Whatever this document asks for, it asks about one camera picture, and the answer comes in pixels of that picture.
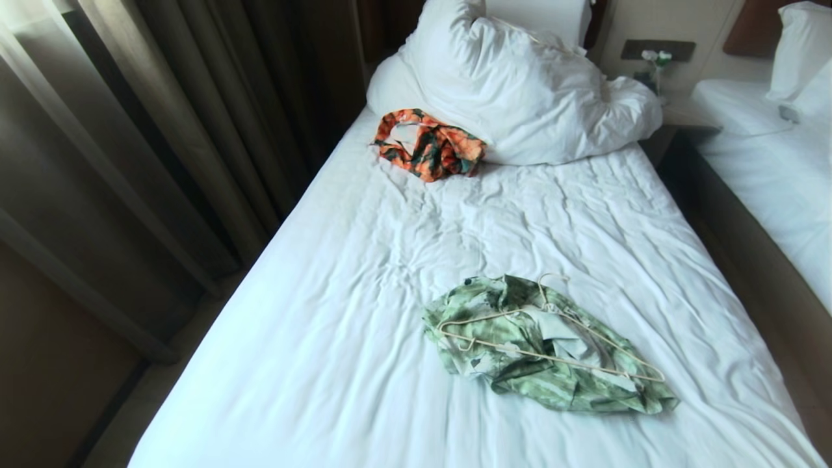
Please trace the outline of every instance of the headboard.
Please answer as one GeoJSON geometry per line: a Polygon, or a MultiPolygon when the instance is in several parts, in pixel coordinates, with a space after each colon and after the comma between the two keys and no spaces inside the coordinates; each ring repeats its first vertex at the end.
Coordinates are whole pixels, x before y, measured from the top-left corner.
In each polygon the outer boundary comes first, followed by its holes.
{"type": "MultiPolygon", "coordinates": [[[[729,55],[772,58],[783,24],[777,9],[799,0],[745,0],[722,50],[729,55]]],[[[812,0],[829,6],[830,0],[812,0]]]]}
{"type": "MultiPolygon", "coordinates": [[[[608,0],[596,0],[592,20],[584,37],[584,48],[591,49],[601,33],[608,0]]],[[[357,0],[364,44],[364,60],[377,62],[395,52],[416,29],[424,0],[357,0]]]]}

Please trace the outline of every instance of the pillow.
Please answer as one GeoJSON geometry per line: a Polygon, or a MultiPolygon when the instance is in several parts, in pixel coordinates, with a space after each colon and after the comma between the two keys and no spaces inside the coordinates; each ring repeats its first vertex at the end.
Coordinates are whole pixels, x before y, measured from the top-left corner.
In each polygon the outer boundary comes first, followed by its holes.
{"type": "Polygon", "coordinates": [[[418,107],[488,143],[486,161],[564,163],[649,137],[661,105],[630,78],[606,82],[550,33],[484,17],[482,0],[428,0],[368,90],[379,115],[418,107]]]}
{"type": "Polygon", "coordinates": [[[592,20],[589,0],[487,0],[486,14],[531,32],[554,32],[573,46],[583,44],[592,20]]]}
{"type": "Polygon", "coordinates": [[[771,89],[773,101],[789,101],[832,57],[832,8],[812,2],[782,7],[783,35],[777,44],[771,89]]]}
{"type": "Polygon", "coordinates": [[[829,137],[832,129],[832,59],[803,88],[793,103],[800,125],[829,137]]]}

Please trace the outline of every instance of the white hanger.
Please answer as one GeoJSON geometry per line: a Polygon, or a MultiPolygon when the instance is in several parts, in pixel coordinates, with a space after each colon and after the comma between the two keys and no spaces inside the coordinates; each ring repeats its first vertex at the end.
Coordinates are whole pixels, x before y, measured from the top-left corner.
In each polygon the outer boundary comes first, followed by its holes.
{"type": "MultiPolygon", "coordinates": [[[[653,365],[651,365],[647,362],[644,362],[641,359],[635,357],[630,352],[625,351],[623,348],[621,348],[616,343],[613,343],[612,341],[608,340],[605,336],[602,336],[601,334],[597,333],[593,329],[591,329],[588,326],[581,323],[579,320],[576,320],[576,319],[572,318],[572,316],[568,315],[566,312],[570,312],[572,314],[574,314],[574,312],[570,311],[568,308],[565,311],[561,311],[555,304],[550,304],[549,300],[548,300],[548,297],[546,296],[546,293],[543,290],[543,284],[541,283],[541,281],[543,281],[544,277],[550,276],[550,275],[553,275],[553,273],[545,273],[542,276],[540,276],[540,278],[537,280],[537,288],[540,290],[540,295],[543,297],[543,309],[545,311],[554,312],[554,313],[558,314],[559,316],[567,318],[572,323],[574,323],[574,324],[580,326],[581,328],[589,331],[593,335],[597,336],[598,338],[601,338],[606,343],[608,343],[611,346],[618,349],[620,352],[626,354],[627,356],[632,358],[634,361],[637,361],[640,364],[649,367],[650,369],[655,371],[656,374],[659,375],[659,377],[656,378],[656,377],[653,377],[653,376],[643,376],[641,374],[630,374],[628,372],[619,371],[618,369],[609,369],[609,368],[606,368],[606,367],[591,366],[589,364],[584,364],[583,362],[579,362],[579,361],[569,361],[569,360],[560,359],[560,358],[554,357],[554,356],[548,356],[548,355],[545,355],[545,354],[537,354],[536,352],[523,351],[523,350],[519,350],[519,349],[514,348],[514,347],[499,345],[497,343],[492,343],[490,341],[483,341],[483,340],[478,339],[475,336],[464,336],[464,335],[458,335],[456,333],[451,333],[450,331],[445,331],[445,327],[448,326],[448,325],[466,325],[468,323],[474,323],[476,321],[491,320],[491,319],[499,318],[499,317],[502,317],[502,316],[509,316],[509,315],[512,315],[512,314],[516,314],[518,312],[524,311],[524,309],[522,307],[519,308],[519,309],[514,309],[513,311],[500,312],[498,314],[492,314],[490,316],[476,317],[476,318],[469,319],[469,320],[444,321],[444,322],[439,324],[439,327],[438,327],[439,333],[442,333],[445,336],[452,336],[452,337],[457,338],[459,340],[467,341],[468,342],[467,346],[465,346],[465,347],[458,346],[458,349],[460,351],[469,351],[473,347],[474,344],[479,344],[479,345],[490,346],[492,348],[496,348],[496,349],[503,350],[503,351],[510,351],[510,352],[513,352],[513,353],[523,354],[523,355],[526,355],[526,356],[534,356],[534,357],[537,357],[537,358],[540,358],[540,359],[548,359],[549,361],[561,362],[563,364],[568,364],[569,366],[585,367],[587,369],[592,369],[594,371],[601,371],[601,372],[606,372],[606,373],[609,373],[609,374],[616,374],[616,375],[619,375],[619,376],[625,376],[628,379],[631,379],[632,377],[635,377],[635,378],[638,378],[638,379],[644,379],[646,381],[654,381],[654,382],[661,382],[661,383],[664,383],[666,381],[664,373],[659,371],[653,365]]],[[[566,277],[566,276],[561,276],[561,278],[564,281],[569,280],[569,278],[566,277]]]]}

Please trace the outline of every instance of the nightstand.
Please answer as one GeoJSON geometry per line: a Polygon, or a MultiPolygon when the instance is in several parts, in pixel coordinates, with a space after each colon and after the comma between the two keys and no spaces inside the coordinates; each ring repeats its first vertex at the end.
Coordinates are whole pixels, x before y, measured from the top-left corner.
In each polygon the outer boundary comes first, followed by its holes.
{"type": "Polygon", "coordinates": [[[659,167],[679,131],[708,134],[720,128],[687,96],[668,96],[668,103],[661,109],[664,122],[656,132],[638,143],[647,154],[653,167],[659,167]]]}

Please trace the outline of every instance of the white bed sheet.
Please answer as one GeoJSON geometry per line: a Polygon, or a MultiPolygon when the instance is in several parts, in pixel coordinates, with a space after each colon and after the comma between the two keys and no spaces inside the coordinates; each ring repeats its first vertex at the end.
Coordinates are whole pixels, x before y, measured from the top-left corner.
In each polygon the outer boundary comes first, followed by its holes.
{"type": "Polygon", "coordinates": [[[633,144],[425,184],[365,111],[240,284],[133,468],[822,466],[780,371],[633,144]],[[545,281],[667,375],[669,414],[594,416],[451,376],[422,305],[464,278],[545,281]]]}
{"type": "Polygon", "coordinates": [[[766,91],[759,83],[699,83],[692,99],[718,122],[779,121],[754,127],[785,130],[756,136],[721,132],[697,150],[832,312],[830,135],[783,125],[766,91]]]}

